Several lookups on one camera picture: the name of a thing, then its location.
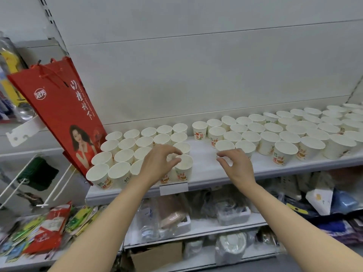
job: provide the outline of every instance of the brown cardboard box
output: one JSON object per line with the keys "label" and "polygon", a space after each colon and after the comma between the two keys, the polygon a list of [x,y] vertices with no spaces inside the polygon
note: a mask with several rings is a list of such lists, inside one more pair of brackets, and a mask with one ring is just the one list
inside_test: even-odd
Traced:
{"label": "brown cardboard box", "polygon": [[183,259],[182,242],[166,243],[148,250],[131,254],[136,272],[150,272]]}

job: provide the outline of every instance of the person's left hand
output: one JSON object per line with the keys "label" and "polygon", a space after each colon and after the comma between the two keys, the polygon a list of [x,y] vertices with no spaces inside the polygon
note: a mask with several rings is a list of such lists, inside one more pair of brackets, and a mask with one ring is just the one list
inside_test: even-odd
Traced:
{"label": "person's left hand", "polygon": [[179,157],[166,161],[167,155],[173,153],[178,155],[183,154],[181,150],[170,145],[155,145],[154,148],[145,156],[139,177],[146,180],[150,187],[157,183],[181,161]]}

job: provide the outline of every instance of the red gift bag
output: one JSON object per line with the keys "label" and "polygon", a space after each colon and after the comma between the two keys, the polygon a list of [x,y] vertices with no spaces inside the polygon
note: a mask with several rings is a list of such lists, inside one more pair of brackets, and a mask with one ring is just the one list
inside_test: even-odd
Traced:
{"label": "red gift bag", "polygon": [[69,57],[8,76],[85,176],[106,131]]}

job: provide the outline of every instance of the shelf price tag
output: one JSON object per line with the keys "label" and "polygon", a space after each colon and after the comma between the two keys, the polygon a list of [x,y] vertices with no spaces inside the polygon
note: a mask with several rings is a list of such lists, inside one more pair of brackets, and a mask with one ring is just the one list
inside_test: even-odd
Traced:
{"label": "shelf price tag", "polygon": [[188,192],[188,182],[184,181],[179,183],[163,184],[160,185],[159,188],[161,196]]}

